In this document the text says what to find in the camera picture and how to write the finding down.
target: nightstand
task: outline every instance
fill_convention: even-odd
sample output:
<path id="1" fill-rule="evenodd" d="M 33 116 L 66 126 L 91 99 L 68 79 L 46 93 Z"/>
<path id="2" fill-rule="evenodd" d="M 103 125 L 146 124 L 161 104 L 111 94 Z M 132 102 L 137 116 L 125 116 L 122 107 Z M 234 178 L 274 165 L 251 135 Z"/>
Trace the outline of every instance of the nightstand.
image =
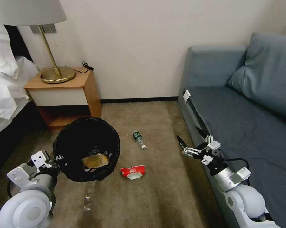
<path id="1" fill-rule="evenodd" d="M 85 72 L 84 67 L 75 68 Z M 59 84 L 42 82 L 40 71 L 25 85 L 50 130 L 61 130 L 79 117 L 100 117 L 101 103 L 93 71 L 76 72 L 75 78 Z"/>

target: red paper cup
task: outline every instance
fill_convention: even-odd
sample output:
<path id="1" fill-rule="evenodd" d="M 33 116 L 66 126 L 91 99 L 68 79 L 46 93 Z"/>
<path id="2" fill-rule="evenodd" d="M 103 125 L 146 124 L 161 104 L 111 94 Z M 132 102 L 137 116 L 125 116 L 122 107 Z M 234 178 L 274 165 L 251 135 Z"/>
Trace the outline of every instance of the red paper cup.
<path id="1" fill-rule="evenodd" d="M 142 177 L 145 174 L 145 166 L 134 166 L 131 168 L 122 168 L 122 175 L 131 180 Z"/>

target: drawer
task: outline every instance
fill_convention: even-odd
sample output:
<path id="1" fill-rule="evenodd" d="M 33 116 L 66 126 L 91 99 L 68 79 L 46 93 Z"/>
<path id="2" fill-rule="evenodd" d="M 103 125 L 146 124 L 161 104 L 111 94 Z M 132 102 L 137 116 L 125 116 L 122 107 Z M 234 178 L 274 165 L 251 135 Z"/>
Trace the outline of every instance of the drawer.
<path id="1" fill-rule="evenodd" d="M 83 88 L 28 91 L 37 106 L 87 105 Z"/>

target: wastebasket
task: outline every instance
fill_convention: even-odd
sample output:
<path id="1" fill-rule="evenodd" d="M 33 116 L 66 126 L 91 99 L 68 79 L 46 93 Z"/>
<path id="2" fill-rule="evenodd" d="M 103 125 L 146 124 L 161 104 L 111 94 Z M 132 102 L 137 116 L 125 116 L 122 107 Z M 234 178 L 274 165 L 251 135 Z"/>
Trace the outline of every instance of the wastebasket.
<path id="1" fill-rule="evenodd" d="M 120 139 L 115 129 L 100 118 L 79 118 L 68 124 L 53 143 L 57 164 L 67 178 L 76 182 L 102 180 L 110 175 L 120 155 Z M 84 160 L 100 155 L 108 163 L 89 168 Z"/>

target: black cable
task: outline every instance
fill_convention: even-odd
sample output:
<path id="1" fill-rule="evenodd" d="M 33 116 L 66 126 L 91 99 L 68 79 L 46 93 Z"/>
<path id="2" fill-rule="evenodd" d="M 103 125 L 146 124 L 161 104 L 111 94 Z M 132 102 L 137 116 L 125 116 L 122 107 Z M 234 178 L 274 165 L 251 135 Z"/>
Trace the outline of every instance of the black cable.
<path id="1" fill-rule="evenodd" d="M 10 198 L 12 198 L 12 194 L 11 194 L 11 180 L 9 180 L 9 182 L 8 182 L 8 186 L 7 186 L 7 192 L 8 192 L 8 196 L 10 197 Z"/>
<path id="2" fill-rule="evenodd" d="M 245 164 L 246 164 L 247 169 L 249 169 L 249 163 L 244 158 L 222 158 L 222 157 L 214 157 L 214 158 L 219 159 L 219 160 L 224 160 L 224 161 L 244 161 Z M 250 177 L 247 178 L 247 184 L 249 186 L 251 186 L 250 185 Z"/>
<path id="3" fill-rule="evenodd" d="M 74 70 L 77 71 L 77 72 L 79 72 L 79 73 L 86 73 L 88 70 L 94 71 L 94 68 L 91 67 L 91 66 L 89 66 L 88 63 L 86 63 L 85 61 L 83 61 L 82 64 L 83 64 L 83 67 L 87 68 L 87 70 L 86 70 L 85 72 L 78 71 L 78 70 L 76 70 L 76 69 L 74 69 Z"/>

